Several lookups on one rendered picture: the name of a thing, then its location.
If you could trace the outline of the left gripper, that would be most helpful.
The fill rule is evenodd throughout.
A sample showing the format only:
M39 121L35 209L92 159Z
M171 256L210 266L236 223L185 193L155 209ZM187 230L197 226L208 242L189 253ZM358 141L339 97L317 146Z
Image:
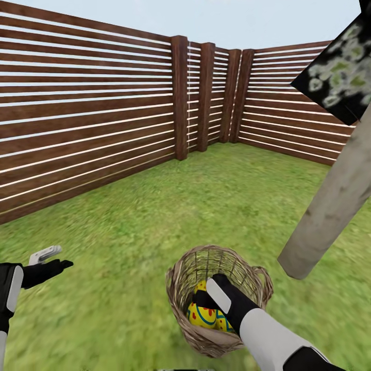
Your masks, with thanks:
M55 275L61 274L65 268L71 267L73 265L74 263L69 260L64 260L60 264L59 259L55 259L45 265L33 265L37 272L36 278L29 286L24 287L24 289L29 289L37 284L41 284L54 277Z

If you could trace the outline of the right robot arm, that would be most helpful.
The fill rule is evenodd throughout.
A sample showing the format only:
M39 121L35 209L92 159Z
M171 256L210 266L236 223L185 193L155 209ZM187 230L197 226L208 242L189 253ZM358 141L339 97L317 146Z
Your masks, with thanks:
M220 310L261 371L347 371L260 309L224 274L209 278L206 291L193 293L192 302Z

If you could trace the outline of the wicker basket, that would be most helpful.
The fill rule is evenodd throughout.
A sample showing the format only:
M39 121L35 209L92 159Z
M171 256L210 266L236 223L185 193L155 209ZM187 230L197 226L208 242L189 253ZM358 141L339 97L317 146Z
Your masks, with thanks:
M208 256L197 259L197 251L208 252ZM218 270L209 268L209 252L218 252L214 257L217 259L211 262L217 262ZM207 258L207 267L203 271L199 269L199 264L203 263L204 258ZM222 261L231 263L232 270L223 269ZM191 273L188 270L195 269ZM242 277L241 283L236 283L232 280L233 271L236 270L237 274ZM202 273L199 273L199 272ZM244 259L237 254L236 251L228 247L220 247L216 244L199 245L186 251L180 260L173 266L168 268L165 273L165 291L168 295L168 301L171 309L183 331L183 336L187 343L192 346L193 350L201 355L210 358L223 357L227 352L237 350L238 348L246 347L242 342L239 335L234 332L226 332L214 330L210 328L192 325L186 317L188 302L193 297L195 287L198 281L208 280L213 278L208 272L215 274L224 274L232 281L238 290L244 293L250 300L252 300L260 309L267 312L266 305L274 293L273 283L265 267L262 266L249 266ZM263 274L265 284L263 285L258 274Z

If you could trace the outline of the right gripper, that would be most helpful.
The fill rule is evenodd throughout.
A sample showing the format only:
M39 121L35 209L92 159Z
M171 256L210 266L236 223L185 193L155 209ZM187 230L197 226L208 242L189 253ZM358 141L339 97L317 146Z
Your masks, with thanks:
M197 290L196 294L193 293L192 302L198 307L219 310L218 306L211 305L207 300L207 292L203 290Z

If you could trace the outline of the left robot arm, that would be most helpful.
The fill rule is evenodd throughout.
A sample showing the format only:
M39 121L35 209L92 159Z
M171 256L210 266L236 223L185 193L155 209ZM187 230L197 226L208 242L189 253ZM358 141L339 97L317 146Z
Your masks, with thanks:
M20 289L41 284L73 266L72 261L64 260L60 264L59 259L45 264L44 260L61 252L60 245L48 247L32 254L26 267L22 263L0 263L0 371L4 369L9 319L14 315Z

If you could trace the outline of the easter egg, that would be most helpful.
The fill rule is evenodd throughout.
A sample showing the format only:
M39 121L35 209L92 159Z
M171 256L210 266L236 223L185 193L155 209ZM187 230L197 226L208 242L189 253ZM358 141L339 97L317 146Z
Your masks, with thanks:
M215 310L214 312L215 312L215 317L216 317L215 329L220 330L220 331L234 333L233 327L227 321L227 319L222 314L222 312L220 310Z
M203 266L205 266L203 263L202 264L199 264L199 269L202 269L203 268ZM206 291L206 283L207 283L207 280L205 279L203 279L203 280L199 280L198 281L198 284L196 285L196 287L195 287L195 291L194 291L194 294L196 294L196 292L197 292L197 290L203 290L203 291Z
M186 317L192 325L210 328L215 330L215 309L198 307L191 303L187 308Z

